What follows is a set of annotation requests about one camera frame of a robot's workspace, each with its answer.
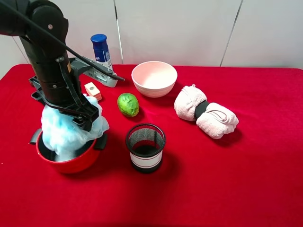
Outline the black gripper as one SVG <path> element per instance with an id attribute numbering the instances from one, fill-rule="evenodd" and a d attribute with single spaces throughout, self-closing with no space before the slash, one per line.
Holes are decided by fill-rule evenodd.
<path id="1" fill-rule="evenodd" d="M 37 76 L 30 78 L 29 82 L 36 89 L 31 95 L 36 101 L 72 117 L 72 121 L 83 130 L 92 129 L 92 123 L 99 117 L 99 110 L 84 95 L 72 93 L 69 89 L 71 82 L 44 83 Z"/>

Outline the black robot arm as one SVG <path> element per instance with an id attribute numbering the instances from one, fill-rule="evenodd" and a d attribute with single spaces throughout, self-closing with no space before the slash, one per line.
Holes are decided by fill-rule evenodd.
<path id="1" fill-rule="evenodd" d="M 0 33 L 18 36 L 33 67 L 29 82 L 36 89 L 32 97 L 44 105 L 70 116 L 85 131 L 90 131 L 98 109 L 84 97 L 79 76 L 90 66 L 72 66 L 66 36 L 68 20 L 49 0 L 2 0 Z"/>

